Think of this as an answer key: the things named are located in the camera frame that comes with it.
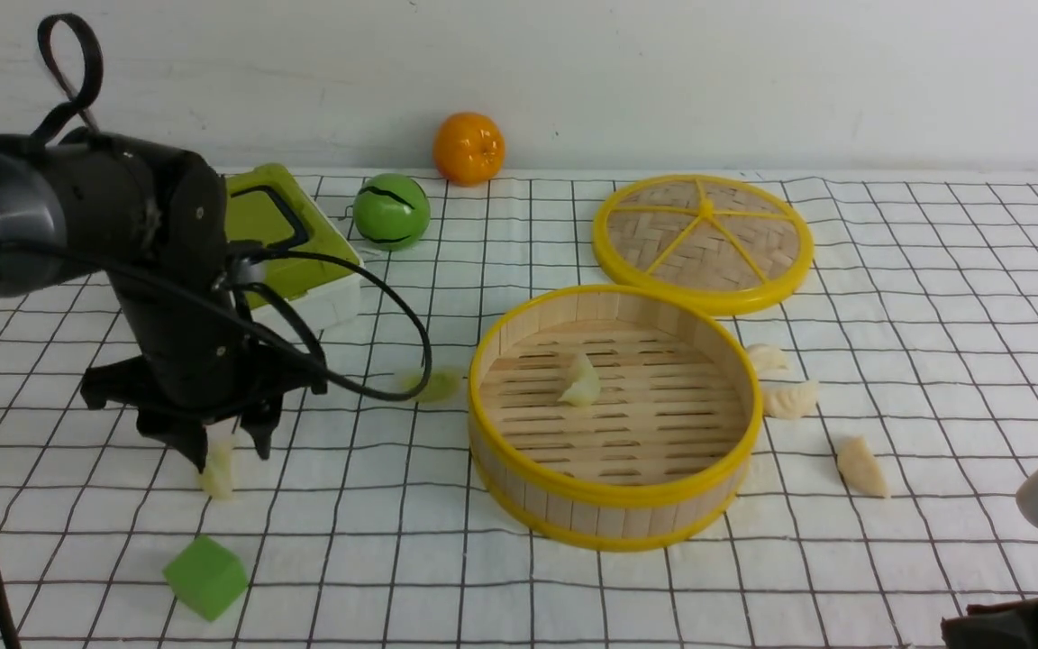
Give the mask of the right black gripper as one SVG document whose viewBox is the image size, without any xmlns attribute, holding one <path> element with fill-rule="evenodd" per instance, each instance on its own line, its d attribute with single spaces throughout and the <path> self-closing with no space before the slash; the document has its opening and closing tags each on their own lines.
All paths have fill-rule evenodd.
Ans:
<svg viewBox="0 0 1038 649">
<path fill-rule="evenodd" d="M 1038 648 L 1038 597 L 969 605 L 941 620 L 941 637 L 947 648 Z"/>
</svg>

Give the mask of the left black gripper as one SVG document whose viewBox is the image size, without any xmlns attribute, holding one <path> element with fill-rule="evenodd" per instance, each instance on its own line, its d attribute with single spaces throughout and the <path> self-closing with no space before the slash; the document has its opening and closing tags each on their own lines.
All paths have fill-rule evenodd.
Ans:
<svg viewBox="0 0 1038 649">
<path fill-rule="evenodd" d="M 328 388 L 320 351 L 249 321 L 234 276 L 260 242 L 228 242 L 225 181 L 198 155 L 120 134 L 55 144 L 0 134 L 0 298 L 106 272 L 140 356 L 83 378 L 90 409 L 139 411 L 139 432 L 204 472 L 204 424 L 240 416 L 260 459 L 286 393 Z"/>
</svg>

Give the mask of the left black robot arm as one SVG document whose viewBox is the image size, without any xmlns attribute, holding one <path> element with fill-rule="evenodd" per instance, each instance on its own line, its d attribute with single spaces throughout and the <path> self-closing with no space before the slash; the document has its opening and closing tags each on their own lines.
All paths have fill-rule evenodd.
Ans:
<svg viewBox="0 0 1038 649">
<path fill-rule="evenodd" d="M 225 181 L 201 156 L 76 129 L 58 145 L 0 136 L 0 298 L 104 272 L 136 357 L 84 373 L 90 409 L 133 407 L 141 435 L 204 468 L 206 425 L 241 420 L 261 459 L 283 397 L 328 387 L 321 351 L 249 319 L 258 242 L 228 242 Z"/>
</svg>

